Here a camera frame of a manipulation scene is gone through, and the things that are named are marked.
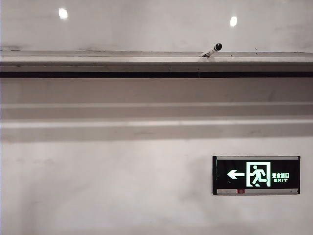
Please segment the white wall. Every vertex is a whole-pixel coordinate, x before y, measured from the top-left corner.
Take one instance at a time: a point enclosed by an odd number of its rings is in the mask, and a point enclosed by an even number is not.
[[[312,9],[312,0],[2,0],[1,47],[313,52]]]
[[[4,235],[310,235],[311,78],[2,79]],[[301,194],[212,195],[213,155],[300,155]]]

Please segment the black stripe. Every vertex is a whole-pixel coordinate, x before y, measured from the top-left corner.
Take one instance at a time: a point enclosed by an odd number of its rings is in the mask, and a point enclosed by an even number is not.
[[[0,72],[7,78],[219,78],[313,77],[313,72]]]

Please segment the emergency exit sign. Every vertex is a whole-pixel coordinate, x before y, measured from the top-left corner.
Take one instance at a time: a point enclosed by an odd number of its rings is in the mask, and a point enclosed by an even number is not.
[[[299,193],[299,156],[213,156],[215,195]]]

